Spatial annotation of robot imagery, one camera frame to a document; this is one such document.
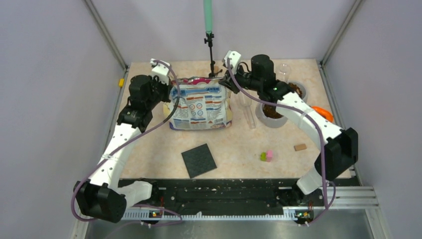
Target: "orange object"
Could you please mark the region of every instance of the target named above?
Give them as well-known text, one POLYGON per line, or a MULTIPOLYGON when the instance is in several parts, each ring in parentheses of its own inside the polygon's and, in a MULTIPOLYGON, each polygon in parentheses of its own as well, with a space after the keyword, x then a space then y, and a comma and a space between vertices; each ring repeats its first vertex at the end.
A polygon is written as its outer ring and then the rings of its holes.
POLYGON ((322 117, 324 117, 326 120, 330 121, 331 123, 334 122, 334 117, 329 111, 324 110, 323 108, 318 107, 318 106, 312 106, 312 109, 314 109, 318 114, 320 114, 322 117))

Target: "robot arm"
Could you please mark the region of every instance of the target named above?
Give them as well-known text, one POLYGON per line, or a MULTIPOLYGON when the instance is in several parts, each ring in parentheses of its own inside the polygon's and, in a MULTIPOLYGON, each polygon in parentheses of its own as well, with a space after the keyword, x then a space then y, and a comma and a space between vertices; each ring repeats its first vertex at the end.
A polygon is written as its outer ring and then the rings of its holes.
MULTIPOLYGON (((344 130, 332 124, 313 108, 302 101, 299 95, 286 83, 276 80, 274 73, 274 63, 267 55, 256 55, 251 59, 251 72, 245 72, 240 64, 241 55, 235 51, 229 51, 223 62, 224 66, 230 59, 231 69, 237 82, 242 88, 256 91, 261 100, 295 107, 304 112, 300 114, 296 111, 276 107, 276 111, 291 120, 296 126, 303 130, 320 149, 319 134, 315 126, 305 117, 308 114, 314 119, 322 131, 325 150, 325 173, 326 180, 332 181, 342 172, 357 162, 358 155, 358 135, 357 132, 349 128, 344 130)), ((228 87, 234 93, 239 89, 234 84, 230 74, 226 71, 220 84, 228 87)), ((302 176, 293 185, 296 195, 293 201, 303 198, 322 186, 321 176, 321 155, 316 159, 314 167, 307 174, 302 176)))
POLYGON ((169 69, 151 59, 153 69, 150 76, 139 75, 130 80, 130 97, 120 112, 114 134, 100 162, 107 159, 76 194, 82 214, 117 223, 126 208, 149 199, 152 185, 136 181, 125 187, 118 187, 120 175, 135 144, 129 144, 111 153, 131 138, 144 133, 152 120, 152 110, 160 102, 169 102, 172 88, 168 78, 169 69))

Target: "black cable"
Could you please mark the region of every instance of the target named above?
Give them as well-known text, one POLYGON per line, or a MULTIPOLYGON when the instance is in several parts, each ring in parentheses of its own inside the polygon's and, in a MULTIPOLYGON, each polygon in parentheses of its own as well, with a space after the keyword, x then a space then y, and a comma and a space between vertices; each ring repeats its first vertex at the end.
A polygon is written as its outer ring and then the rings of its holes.
POLYGON ((180 96, 179 96, 179 95, 177 95, 176 102, 174 102, 173 110, 170 112, 170 114, 167 116, 167 118, 165 118, 165 119, 163 120, 163 123, 165 123, 165 122, 169 121, 169 120, 170 120, 170 118, 174 115, 174 112, 176 112, 176 110, 177 110, 177 106, 179 105, 179 100, 180 100, 180 96))
POLYGON ((242 61, 240 64, 242 64, 242 63, 246 66, 246 70, 248 72, 250 72, 248 64, 246 62, 244 62, 244 61, 242 61))

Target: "metal floor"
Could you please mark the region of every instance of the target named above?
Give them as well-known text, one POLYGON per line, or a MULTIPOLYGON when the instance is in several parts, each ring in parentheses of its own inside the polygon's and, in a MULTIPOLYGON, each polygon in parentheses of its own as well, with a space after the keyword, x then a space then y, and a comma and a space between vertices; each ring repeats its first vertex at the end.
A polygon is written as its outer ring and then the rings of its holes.
MULTIPOLYGON (((95 221, 86 239, 103 239, 118 224, 95 221)), ((297 227, 291 221, 194 221, 152 228, 129 225, 107 239, 373 239, 365 210, 330 210, 318 222, 297 227)))

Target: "yellow clip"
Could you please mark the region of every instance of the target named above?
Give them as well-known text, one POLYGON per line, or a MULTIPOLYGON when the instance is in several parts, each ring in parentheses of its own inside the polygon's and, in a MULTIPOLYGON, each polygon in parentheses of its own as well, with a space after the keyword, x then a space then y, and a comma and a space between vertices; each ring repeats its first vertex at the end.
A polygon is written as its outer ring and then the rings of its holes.
POLYGON ((120 81, 119 81, 119 87, 122 88, 123 85, 124 85, 124 79, 121 78, 120 81))

